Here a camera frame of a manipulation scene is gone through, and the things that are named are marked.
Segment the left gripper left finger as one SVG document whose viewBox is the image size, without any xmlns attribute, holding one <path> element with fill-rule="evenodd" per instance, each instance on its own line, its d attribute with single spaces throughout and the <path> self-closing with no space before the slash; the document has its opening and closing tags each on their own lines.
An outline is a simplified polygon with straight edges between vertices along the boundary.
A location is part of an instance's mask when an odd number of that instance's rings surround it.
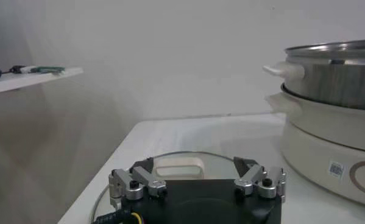
<svg viewBox="0 0 365 224">
<path fill-rule="evenodd" d="M 164 199 L 168 194 L 166 181 L 152 174 L 154 159 L 134 162 L 131 168 L 113 169 L 108 176 L 110 204 L 119 210 L 122 201 L 139 201 L 145 196 Z"/>
</svg>

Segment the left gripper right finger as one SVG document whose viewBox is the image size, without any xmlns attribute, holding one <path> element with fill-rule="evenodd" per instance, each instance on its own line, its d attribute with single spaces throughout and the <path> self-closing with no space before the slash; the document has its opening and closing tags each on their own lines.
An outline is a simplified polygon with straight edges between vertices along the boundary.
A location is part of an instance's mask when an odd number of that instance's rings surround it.
<svg viewBox="0 0 365 224">
<path fill-rule="evenodd" d="M 234 157 L 233 164 L 239 175 L 233 181 L 235 194 L 239 198 L 250 197 L 256 192 L 266 200 L 279 197 L 285 201 L 286 172 L 282 167 L 274 166 L 266 170 L 255 160 L 240 157 Z"/>
</svg>

